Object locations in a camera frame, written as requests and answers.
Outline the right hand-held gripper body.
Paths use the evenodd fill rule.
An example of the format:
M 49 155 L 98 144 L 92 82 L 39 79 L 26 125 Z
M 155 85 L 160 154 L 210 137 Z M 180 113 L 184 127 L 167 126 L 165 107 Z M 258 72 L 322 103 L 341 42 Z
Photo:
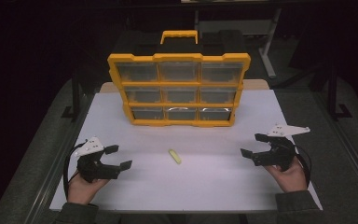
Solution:
M 269 151 L 253 153 L 251 160 L 255 166 L 279 165 L 286 171 L 296 155 L 295 144 L 287 136 L 309 133 L 309 127 L 276 124 L 266 133 L 270 137 Z

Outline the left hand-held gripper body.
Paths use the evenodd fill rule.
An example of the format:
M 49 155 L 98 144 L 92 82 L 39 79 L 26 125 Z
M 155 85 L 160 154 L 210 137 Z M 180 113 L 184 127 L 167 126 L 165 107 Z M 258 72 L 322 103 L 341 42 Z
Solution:
M 89 183 L 94 179 L 117 179 L 120 174 L 119 166 L 101 162 L 103 148 L 99 138 L 93 136 L 75 150 L 76 168 L 81 177 Z

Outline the small yellow-green bar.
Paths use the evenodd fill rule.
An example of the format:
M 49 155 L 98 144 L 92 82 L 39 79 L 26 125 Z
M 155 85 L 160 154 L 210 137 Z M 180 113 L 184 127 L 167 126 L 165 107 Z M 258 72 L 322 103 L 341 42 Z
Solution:
M 175 160 L 175 162 L 176 162 L 177 164 L 181 164 L 181 163 L 182 163 L 181 158 L 179 157 L 179 155 L 176 153 L 175 150 L 169 149 L 169 154 L 172 156 L 172 158 Z

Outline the clear plastic drawer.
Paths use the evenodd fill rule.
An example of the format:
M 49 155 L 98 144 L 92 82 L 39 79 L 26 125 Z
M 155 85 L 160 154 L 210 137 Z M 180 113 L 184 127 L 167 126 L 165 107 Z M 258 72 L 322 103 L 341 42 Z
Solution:
M 203 63 L 200 80 L 203 83 L 237 83 L 240 79 L 242 63 Z

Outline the yellow and black organizer case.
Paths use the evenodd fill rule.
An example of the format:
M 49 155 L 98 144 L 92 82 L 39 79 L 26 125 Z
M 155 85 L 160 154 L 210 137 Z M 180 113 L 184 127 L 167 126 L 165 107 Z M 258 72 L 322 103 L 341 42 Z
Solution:
M 246 71 L 249 69 L 251 57 L 246 52 L 243 36 L 239 31 L 220 31 L 200 35 L 195 30 L 164 31 L 148 34 L 128 31 L 121 35 L 112 53 L 107 58 L 110 76 L 116 84 L 123 102 L 122 85 L 117 76 L 118 63 L 161 63 L 161 62 L 199 62 L 199 63 L 242 63 L 241 85 Z M 133 125 L 167 126 L 191 125 L 197 127 L 229 127 L 234 123 L 229 121 L 201 121 L 194 123 L 173 123 L 147 121 L 137 122 L 129 118 L 129 113 L 123 102 L 123 111 Z

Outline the person's left hand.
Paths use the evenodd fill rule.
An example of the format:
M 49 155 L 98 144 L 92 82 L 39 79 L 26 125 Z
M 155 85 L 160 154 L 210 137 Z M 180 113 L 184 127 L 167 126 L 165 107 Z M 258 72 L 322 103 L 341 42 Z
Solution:
M 108 182 L 108 179 L 95 179 L 89 183 L 76 173 L 68 184 L 67 202 L 87 205 Z

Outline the person's right hand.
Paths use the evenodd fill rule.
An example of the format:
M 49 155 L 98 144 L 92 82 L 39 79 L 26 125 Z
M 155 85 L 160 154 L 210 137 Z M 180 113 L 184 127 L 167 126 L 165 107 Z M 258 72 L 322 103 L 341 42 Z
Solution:
M 290 167 L 283 171 L 279 166 L 265 166 L 283 192 L 307 190 L 307 179 L 303 167 L 297 158 L 293 158 Z

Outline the grid of clear drawers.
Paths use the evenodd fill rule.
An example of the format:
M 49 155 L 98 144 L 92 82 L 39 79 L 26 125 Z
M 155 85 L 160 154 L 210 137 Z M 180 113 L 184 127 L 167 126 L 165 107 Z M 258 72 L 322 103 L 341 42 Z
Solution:
M 229 121 L 241 98 L 237 83 L 203 83 L 199 62 L 118 63 L 129 118 L 166 124 Z

